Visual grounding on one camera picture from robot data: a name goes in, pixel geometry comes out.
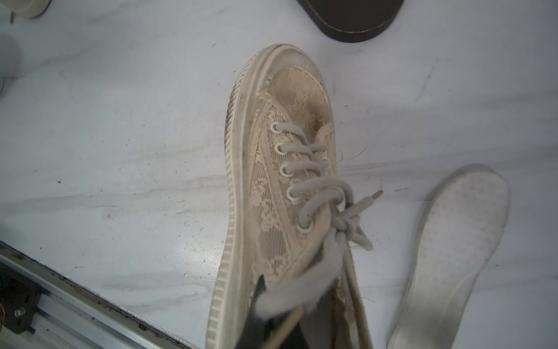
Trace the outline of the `beige lace-up shoe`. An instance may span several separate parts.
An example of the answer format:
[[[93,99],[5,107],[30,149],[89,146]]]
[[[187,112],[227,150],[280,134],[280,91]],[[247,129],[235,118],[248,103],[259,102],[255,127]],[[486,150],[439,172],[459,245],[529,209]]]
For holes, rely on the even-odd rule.
[[[42,16],[51,4],[51,0],[0,0],[10,10],[10,24],[17,16],[31,20]]]

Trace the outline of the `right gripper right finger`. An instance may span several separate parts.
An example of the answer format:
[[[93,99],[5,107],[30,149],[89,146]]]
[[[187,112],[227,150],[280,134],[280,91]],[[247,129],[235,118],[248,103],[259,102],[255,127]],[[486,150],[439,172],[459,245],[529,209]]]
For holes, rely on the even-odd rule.
[[[308,348],[327,349],[334,347],[334,308],[332,292],[327,292],[316,307],[301,321],[302,333]]]

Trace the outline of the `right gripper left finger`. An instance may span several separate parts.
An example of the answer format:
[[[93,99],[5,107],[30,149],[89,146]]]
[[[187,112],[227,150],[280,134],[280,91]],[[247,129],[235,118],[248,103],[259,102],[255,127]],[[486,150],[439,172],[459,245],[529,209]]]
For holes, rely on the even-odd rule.
[[[257,279],[248,316],[235,348],[261,348],[272,332],[278,330],[286,319],[287,313],[280,314],[270,320],[262,320],[255,315],[255,303],[265,290],[264,276],[261,275]],[[305,348],[305,337],[299,324],[291,331],[281,348]]]

